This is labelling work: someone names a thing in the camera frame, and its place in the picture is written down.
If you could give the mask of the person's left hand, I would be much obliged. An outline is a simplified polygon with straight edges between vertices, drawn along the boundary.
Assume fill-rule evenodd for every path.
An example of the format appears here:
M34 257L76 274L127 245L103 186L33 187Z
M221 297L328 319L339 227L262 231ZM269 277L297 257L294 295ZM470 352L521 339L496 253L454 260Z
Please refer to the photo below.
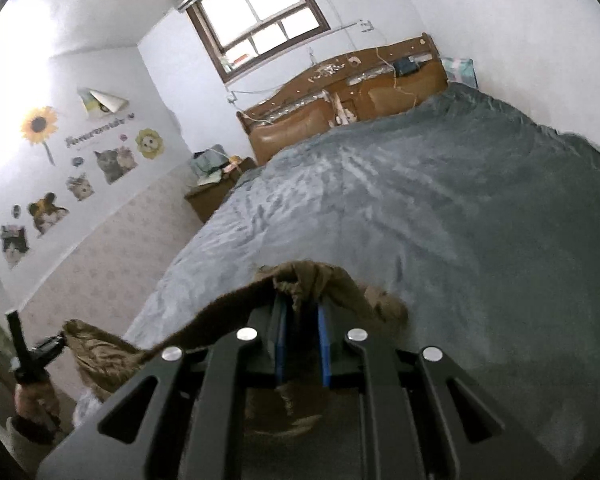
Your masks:
M57 431L60 427L60 404L48 378L15 388L16 414L24 419Z

